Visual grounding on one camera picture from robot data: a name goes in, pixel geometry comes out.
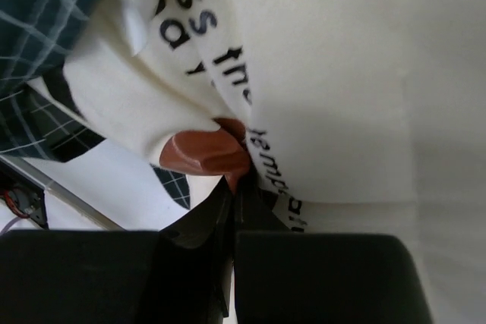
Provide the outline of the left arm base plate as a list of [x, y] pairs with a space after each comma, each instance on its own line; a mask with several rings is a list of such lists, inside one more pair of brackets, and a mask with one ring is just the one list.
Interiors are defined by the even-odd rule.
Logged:
[[1, 157], [1, 198], [22, 219], [49, 229], [43, 177], [22, 159]]

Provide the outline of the dark checked pillowcase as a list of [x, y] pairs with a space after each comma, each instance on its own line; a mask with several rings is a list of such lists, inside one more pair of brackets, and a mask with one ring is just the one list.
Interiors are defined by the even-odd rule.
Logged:
[[118, 0], [1, 0], [1, 153], [68, 162], [111, 140], [147, 160], [186, 207], [185, 176], [160, 168], [166, 117], [119, 12]]

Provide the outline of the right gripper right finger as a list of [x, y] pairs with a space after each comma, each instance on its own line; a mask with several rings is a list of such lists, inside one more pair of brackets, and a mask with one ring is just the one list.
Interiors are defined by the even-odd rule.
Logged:
[[288, 229], [252, 178], [235, 195], [239, 323], [430, 323], [411, 254], [385, 234]]

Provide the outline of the cream pillow with bear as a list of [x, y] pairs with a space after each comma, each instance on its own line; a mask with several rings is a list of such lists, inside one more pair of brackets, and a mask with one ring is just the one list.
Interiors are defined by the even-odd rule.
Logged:
[[485, 0], [118, 0], [160, 166], [247, 173], [305, 234], [385, 234], [434, 323], [485, 321]]

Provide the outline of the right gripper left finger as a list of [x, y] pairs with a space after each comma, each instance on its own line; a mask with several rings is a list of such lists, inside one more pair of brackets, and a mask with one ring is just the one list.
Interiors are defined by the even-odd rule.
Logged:
[[1, 236], [3, 323], [221, 323], [229, 315], [232, 192], [161, 231]]

